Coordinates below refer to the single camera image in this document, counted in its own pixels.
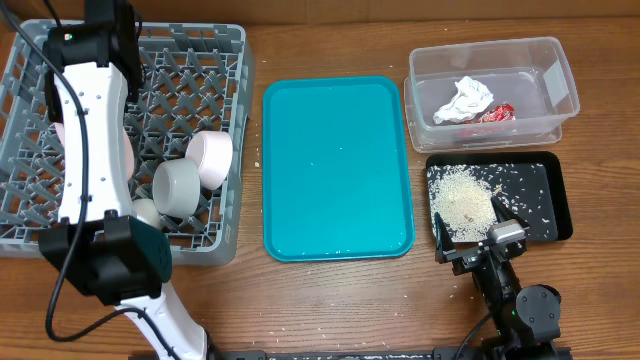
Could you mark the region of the red snack wrapper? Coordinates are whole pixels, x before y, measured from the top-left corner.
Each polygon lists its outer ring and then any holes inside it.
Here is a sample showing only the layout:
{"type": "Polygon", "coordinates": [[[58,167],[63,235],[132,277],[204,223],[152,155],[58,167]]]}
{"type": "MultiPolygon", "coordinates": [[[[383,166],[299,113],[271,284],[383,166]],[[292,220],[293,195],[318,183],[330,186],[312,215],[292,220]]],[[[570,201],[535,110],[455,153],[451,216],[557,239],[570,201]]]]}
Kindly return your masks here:
{"type": "Polygon", "coordinates": [[[464,121],[457,135],[462,138],[488,135],[501,129],[497,123],[514,121],[515,119],[515,109],[510,104],[503,103],[487,110],[479,117],[464,121]]]}

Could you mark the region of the grey metal bowl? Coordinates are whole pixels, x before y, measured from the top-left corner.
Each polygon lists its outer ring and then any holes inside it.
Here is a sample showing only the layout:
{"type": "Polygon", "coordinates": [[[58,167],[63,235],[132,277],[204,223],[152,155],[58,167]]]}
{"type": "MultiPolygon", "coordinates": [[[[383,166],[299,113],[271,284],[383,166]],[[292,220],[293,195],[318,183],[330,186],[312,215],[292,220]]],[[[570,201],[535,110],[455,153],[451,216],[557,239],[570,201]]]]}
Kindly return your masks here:
{"type": "Polygon", "coordinates": [[[181,158],[159,164],[152,183],[152,197],[159,213],[190,217],[197,210],[200,194],[199,172],[192,160],[181,158]]]}

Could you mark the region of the white rice bowl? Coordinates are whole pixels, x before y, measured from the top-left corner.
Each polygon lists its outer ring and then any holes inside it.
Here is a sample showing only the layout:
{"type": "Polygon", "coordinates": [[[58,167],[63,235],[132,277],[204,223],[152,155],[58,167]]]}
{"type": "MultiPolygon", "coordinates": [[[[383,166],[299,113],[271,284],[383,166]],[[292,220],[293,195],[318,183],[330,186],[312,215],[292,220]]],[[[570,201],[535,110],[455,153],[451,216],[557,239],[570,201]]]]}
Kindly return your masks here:
{"type": "Polygon", "coordinates": [[[200,131],[189,142],[185,157],[196,164],[201,185],[208,190],[216,190],[230,170],[232,139],[223,131],[200,131]]]}

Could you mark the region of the large white plate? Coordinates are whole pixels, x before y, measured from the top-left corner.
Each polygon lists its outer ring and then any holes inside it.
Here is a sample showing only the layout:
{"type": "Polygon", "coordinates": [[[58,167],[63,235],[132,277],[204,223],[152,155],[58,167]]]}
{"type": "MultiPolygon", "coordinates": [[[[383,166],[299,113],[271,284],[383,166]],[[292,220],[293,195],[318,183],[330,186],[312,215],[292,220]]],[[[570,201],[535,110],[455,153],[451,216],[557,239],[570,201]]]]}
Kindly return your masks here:
{"type": "MultiPolygon", "coordinates": [[[[62,146],[65,146],[65,131],[62,123],[54,122],[54,129],[62,146]]],[[[135,156],[130,138],[126,132],[123,132],[124,138],[124,155],[127,179],[131,179],[135,170],[135,156]]]]}

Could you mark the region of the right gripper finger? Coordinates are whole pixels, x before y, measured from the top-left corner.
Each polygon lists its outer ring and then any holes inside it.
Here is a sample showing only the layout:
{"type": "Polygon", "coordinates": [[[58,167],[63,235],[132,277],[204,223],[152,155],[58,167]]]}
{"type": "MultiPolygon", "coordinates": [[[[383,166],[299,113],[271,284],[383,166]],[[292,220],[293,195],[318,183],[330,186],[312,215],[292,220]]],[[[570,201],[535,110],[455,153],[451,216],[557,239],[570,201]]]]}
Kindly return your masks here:
{"type": "Polygon", "coordinates": [[[515,214],[508,207],[504,205],[502,201],[500,201],[497,197],[491,197],[491,205],[493,207],[496,219],[499,223],[506,222],[509,220],[515,220],[523,229],[529,228],[529,223],[526,222],[523,218],[515,214]]]}
{"type": "Polygon", "coordinates": [[[451,240],[446,225],[438,212],[434,214],[434,231],[436,251],[435,259],[438,263],[443,264],[450,262],[450,257],[456,253],[455,246],[451,240]]]}

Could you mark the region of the small white cup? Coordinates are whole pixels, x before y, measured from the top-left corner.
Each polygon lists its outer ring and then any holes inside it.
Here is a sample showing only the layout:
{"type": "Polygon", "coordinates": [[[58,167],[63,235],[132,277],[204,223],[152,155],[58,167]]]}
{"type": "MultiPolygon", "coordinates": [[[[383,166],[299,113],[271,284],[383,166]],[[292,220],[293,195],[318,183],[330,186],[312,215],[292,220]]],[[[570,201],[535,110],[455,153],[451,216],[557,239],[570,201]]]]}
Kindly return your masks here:
{"type": "Polygon", "coordinates": [[[151,199],[137,199],[132,202],[136,217],[159,230],[162,229],[161,214],[151,199]]]}

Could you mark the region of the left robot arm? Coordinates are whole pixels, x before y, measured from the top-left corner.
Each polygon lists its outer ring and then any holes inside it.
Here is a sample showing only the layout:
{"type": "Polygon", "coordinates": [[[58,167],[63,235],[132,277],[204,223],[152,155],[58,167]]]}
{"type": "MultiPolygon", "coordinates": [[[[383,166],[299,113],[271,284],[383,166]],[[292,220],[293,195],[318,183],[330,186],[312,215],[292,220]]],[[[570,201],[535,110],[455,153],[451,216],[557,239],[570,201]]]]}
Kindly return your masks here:
{"type": "Polygon", "coordinates": [[[145,78],[138,53],[141,22],[126,1],[87,1],[81,24],[58,24],[39,53],[50,71],[47,105],[65,130],[64,180],[55,225],[40,231],[41,254],[59,272],[45,318],[53,330],[64,282],[127,316],[161,359],[206,359],[206,330],[171,285],[172,254],[160,229],[135,215],[128,187],[124,114],[145,78]]]}

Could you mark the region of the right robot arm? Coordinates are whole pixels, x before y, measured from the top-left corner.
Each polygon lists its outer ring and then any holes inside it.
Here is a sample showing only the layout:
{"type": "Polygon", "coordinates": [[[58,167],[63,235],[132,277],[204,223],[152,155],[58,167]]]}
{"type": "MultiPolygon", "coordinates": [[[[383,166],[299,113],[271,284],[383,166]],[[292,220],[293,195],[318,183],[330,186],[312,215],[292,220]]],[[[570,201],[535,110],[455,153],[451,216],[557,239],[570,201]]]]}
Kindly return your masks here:
{"type": "Polygon", "coordinates": [[[523,287],[511,260],[526,252],[529,224],[496,198],[497,222],[487,238],[458,251],[439,214],[435,222],[435,259],[450,263],[453,274],[470,273],[488,309],[453,354],[455,359],[566,360],[568,347],[557,347],[561,295],[545,284],[523,287]]]}

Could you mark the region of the white napkin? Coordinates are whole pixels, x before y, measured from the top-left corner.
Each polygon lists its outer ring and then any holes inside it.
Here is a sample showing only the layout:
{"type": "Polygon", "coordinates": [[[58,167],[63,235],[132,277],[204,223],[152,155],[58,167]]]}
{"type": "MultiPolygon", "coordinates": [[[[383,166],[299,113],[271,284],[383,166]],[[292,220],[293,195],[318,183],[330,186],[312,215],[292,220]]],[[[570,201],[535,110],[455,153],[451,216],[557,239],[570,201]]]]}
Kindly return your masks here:
{"type": "Polygon", "coordinates": [[[455,83],[457,93],[449,103],[441,106],[433,115],[436,124],[444,122],[462,123],[472,120],[485,111],[494,101],[494,96],[486,85],[465,76],[455,83]]]}

